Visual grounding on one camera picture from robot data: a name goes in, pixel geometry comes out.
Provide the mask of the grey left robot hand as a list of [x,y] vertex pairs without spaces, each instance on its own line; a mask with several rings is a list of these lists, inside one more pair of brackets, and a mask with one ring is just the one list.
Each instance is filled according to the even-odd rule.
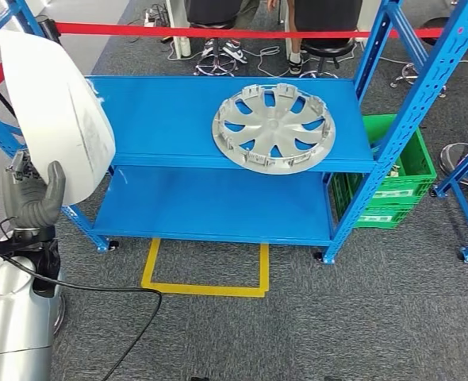
[[66,174],[61,164],[47,166],[45,182],[31,162],[26,149],[19,150],[1,177],[4,211],[21,229],[47,228],[56,223],[62,207]]

